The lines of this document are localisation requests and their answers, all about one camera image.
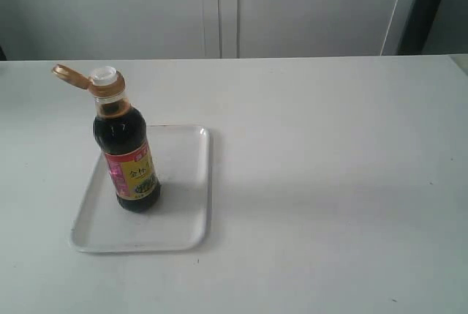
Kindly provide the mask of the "dark soy sauce bottle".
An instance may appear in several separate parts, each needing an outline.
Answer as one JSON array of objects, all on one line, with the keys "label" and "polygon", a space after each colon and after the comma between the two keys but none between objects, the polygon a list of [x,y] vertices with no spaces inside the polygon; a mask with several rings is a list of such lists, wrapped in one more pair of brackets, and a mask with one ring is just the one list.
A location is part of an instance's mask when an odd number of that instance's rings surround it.
[{"label": "dark soy sauce bottle", "polygon": [[159,200],[161,184],[146,121],[128,100],[124,76],[111,66],[96,68],[88,77],[62,64],[52,72],[92,94],[97,112],[93,135],[107,162],[118,203],[131,212],[150,209]]}]

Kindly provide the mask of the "white plastic tray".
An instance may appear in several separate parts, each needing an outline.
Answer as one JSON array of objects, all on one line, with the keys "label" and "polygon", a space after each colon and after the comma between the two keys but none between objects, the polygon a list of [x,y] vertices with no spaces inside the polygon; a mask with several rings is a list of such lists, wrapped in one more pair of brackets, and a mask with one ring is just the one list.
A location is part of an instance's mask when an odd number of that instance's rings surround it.
[{"label": "white plastic tray", "polygon": [[84,253],[160,253],[189,250],[211,224],[210,131],[197,125],[154,125],[147,137],[162,185],[142,213],[123,209],[100,155],[70,234]]}]

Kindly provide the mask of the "dark vertical post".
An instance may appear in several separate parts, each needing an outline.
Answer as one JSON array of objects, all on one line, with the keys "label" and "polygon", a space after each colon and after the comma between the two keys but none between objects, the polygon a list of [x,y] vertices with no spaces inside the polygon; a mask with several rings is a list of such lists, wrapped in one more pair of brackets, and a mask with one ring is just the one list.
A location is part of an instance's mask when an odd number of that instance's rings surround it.
[{"label": "dark vertical post", "polygon": [[431,31],[441,0],[414,0],[399,41],[399,56],[420,55]]}]

